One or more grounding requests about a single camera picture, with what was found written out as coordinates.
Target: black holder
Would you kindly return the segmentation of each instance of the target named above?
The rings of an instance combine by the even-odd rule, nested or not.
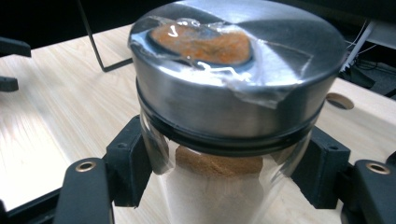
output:
[[[28,44],[20,40],[4,38],[0,36],[0,52],[5,54],[18,54],[25,57],[32,57]],[[18,80],[15,77],[0,76],[0,91],[17,91],[19,89]]]
[[[392,224],[396,220],[396,153],[387,163],[347,161],[350,150],[318,128],[312,131],[304,157],[292,175],[316,208],[344,207],[344,224]],[[149,163],[134,117],[106,149],[102,159],[69,166],[60,189],[6,212],[0,201],[0,223],[114,223],[111,203],[137,207],[149,182]]]

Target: metal lid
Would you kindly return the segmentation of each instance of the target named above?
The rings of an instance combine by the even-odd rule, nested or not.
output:
[[[249,49],[236,51],[246,50],[248,60],[197,59],[161,42],[163,33],[153,34],[179,35],[183,25],[196,29],[194,41],[243,33]],[[296,142],[315,123],[346,52],[341,35],[323,19],[255,0],[159,7],[135,23],[129,47],[148,116],[174,137],[217,148]]]

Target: orange powder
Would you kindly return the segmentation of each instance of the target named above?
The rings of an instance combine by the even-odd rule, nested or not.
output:
[[[250,58],[248,37],[242,32],[201,37],[198,28],[177,23],[165,24],[151,31],[151,38],[166,49],[196,61],[240,64]]]

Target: brown powder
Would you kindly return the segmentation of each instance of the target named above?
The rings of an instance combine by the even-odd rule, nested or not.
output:
[[[262,169],[262,157],[230,158],[197,154],[183,146],[176,150],[176,161],[178,166],[208,177],[259,175]]]
[[[170,23],[150,32],[150,37],[164,48],[193,60],[219,64],[240,64],[250,58],[248,37],[242,32],[203,38],[200,29]]]

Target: black stand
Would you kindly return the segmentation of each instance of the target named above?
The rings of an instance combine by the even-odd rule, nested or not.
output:
[[[8,39],[0,36],[0,52],[32,57],[30,46],[23,41]],[[17,91],[18,80],[14,77],[0,77],[0,91]]]
[[[84,8],[82,7],[82,4],[81,4],[80,0],[77,0],[77,3],[78,3],[79,14],[81,15],[82,21],[84,22],[85,30],[87,31],[88,37],[91,40],[93,51],[95,52],[96,59],[99,62],[99,65],[100,65],[102,71],[106,73],[106,72],[112,71],[114,69],[123,67],[124,65],[127,65],[129,63],[132,63],[133,60],[132,60],[132,58],[130,58],[130,59],[126,59],[124,61],[118,62],[118,63],[111,64],[110,66],[104,67],[104,65],[102,63],[102,59],[101,59],[100,54],[99,54],[99,51],[98,51],[98,49],[96,47],[96,44],[95,44],[95,41],[93,39],[91,27],[88,24],[88,20],[87,20],[87,16],[85,15]]]

